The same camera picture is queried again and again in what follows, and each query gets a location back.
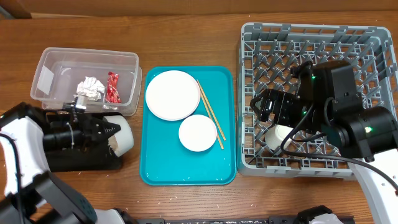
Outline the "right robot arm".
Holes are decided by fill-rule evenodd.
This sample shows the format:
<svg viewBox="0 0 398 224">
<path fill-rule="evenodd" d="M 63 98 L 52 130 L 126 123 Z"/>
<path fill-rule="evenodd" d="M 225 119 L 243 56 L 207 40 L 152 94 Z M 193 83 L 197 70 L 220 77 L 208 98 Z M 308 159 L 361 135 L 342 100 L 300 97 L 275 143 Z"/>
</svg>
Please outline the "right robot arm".
<svg viewBox="0 0 398 224">
<path fill-rule="evenodd" d="M 383 106 L 364 108 L 353 66 L 344 60 L 307 61 L 292 67 L 298 80 L 295 93 L 265 89 L 250 102 L 257 119 L 290 127 L 278 144 L 288 156 L 334 159 L 334 156 L 288 151 L 286 144 L 299 131 L 307 141 L 325 137 L 338 148 L 338 161 L 347 162 L 368 201 L 375 223 L 397 223 L 397 120 Z"/>
</svg>

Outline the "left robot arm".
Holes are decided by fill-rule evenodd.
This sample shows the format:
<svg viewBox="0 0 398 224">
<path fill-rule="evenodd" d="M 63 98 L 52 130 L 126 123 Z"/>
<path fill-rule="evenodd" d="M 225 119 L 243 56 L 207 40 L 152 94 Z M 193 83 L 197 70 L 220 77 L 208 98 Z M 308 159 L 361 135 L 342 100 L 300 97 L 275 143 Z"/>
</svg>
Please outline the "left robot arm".
<svg viewBox="0 0 398 224">
<path fill-rule="evenodd" d="M 43 110 L 20 103 L 1 116 L 6 163 L 2 223 L 31 223 L 43 205 L 51 210 L 39 223 L 133 223 L 118 208 L 97 210 L 57 172 L 113 170 L 134 145 L 121 113 L 87 113 L 81 105 Z"/>
</svg>

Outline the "grey bowl with rice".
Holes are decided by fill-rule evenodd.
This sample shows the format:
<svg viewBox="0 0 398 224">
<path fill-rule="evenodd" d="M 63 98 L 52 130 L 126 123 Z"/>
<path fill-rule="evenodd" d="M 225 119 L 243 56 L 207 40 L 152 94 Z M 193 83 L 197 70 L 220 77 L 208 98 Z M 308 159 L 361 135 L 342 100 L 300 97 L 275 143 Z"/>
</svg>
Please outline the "grey bowl with rice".
<svg viewBox="0 0 398 224">
<path fill-rule="evenodd" d="M 113 150 L 116 156 L 121 157 L 134 147 L 134 136 L 127 120 L 121 115 L 105 116 L 104 121 L 118 124 L 121 130 L 108 139 L 108 146 Z"/>
</svg>

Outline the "red snack wrapper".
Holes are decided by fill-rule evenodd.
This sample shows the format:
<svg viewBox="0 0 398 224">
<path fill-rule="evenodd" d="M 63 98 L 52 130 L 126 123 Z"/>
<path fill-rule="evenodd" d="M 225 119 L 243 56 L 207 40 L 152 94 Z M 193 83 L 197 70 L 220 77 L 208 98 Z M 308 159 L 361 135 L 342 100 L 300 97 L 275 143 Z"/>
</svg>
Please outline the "red snack wrapper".
<svg viewBox="0 0 398 224">
<path fill-rule="evenodd" d="M 108 103 L 121 103 L 118 93 L 117 84 L 119 75 L 117 73 L 109 72 L 106 86 L 105 100 Z"/>
</svg>

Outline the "white cup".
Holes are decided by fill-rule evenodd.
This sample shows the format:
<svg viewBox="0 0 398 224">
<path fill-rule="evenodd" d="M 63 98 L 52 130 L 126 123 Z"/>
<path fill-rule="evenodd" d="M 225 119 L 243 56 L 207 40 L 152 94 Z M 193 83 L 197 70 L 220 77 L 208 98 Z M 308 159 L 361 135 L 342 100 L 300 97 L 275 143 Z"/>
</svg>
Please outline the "white cup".
<svg viewBox="0 0 398 224">
<path fill-rule="evenodd" d="M 264 140 L 267 146 L 275 151 L 278 149 L 285 139 L 285 137 L 291 132 L 292 128 L 283 125 L 274 125 L 269 128 L 265 133 Z"/>
</svg>

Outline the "white paper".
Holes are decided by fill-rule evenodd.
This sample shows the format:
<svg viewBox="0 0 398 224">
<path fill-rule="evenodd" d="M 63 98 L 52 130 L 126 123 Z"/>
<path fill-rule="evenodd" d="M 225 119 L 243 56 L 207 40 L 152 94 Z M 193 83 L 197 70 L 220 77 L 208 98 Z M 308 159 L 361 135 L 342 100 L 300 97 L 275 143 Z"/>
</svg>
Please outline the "white paper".
<svg viewBox="0 0 398 224">
<path fill-rule="evenodd" d="M 98 101 L 105 93 L 105 86 L 96 77 L 85 77 L 76 88 L 77 95 L 86 96 L 90 101 Z"/>
</svg>

